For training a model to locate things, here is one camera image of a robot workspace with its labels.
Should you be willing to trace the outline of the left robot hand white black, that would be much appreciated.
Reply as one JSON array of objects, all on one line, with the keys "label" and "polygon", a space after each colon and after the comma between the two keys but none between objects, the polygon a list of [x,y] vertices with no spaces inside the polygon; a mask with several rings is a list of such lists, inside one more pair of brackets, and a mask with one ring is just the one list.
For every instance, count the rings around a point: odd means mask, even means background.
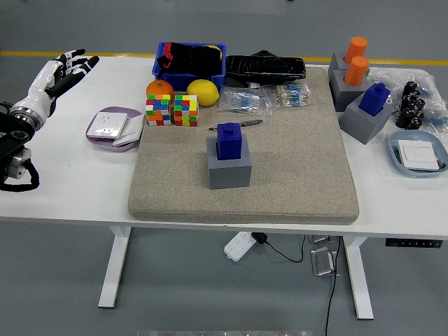
[{"label": "left robot hand white black", "polygon": [[29,116],[36,124],[43,124],[53,114],[56,99],[84,79],[99,62],[98,56],[85,58],[84,54],[84,49],[71,50],[47,62],[27,96],[13,105],[10,114]]}]

